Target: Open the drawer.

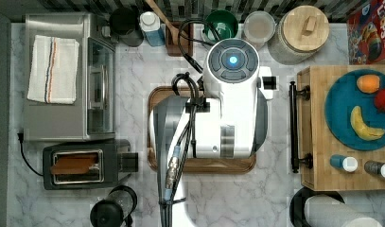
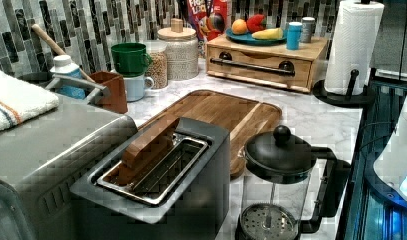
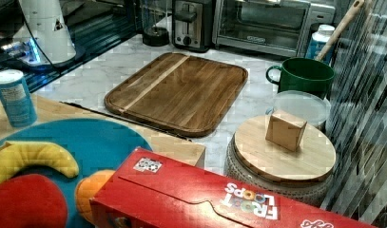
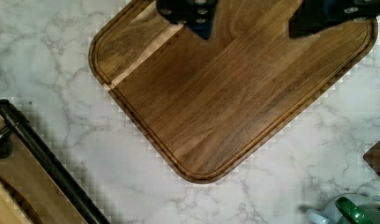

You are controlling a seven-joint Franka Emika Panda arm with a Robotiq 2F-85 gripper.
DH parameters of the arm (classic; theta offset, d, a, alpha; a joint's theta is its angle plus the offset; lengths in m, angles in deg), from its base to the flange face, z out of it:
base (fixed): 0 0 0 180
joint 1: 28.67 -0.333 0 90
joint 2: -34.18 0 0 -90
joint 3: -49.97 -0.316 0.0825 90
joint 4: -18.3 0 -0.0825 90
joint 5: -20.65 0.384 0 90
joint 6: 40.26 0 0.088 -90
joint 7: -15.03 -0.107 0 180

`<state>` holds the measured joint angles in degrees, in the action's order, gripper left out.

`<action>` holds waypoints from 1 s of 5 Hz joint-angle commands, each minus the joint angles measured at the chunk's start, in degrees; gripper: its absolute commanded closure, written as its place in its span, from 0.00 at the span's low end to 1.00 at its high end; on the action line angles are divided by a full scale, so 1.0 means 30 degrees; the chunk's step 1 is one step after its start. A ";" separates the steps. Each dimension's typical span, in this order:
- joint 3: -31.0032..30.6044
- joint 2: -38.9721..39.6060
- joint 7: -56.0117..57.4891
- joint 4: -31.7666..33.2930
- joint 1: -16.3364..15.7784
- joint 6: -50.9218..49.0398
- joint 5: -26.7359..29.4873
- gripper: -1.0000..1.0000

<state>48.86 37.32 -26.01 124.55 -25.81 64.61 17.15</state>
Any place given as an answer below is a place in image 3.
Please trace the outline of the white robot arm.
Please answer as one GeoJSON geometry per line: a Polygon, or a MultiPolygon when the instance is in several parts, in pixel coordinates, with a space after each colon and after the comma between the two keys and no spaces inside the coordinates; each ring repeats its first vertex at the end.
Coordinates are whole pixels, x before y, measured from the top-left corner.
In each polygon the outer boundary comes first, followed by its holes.
{"type": "Polygon", "coordinates": [[[26,45],[29,54],[21,57],[36,67],[61,64],[76,55],[59,0],[18,0],[24,15],[24,25],[13,40],[26,45]]]}

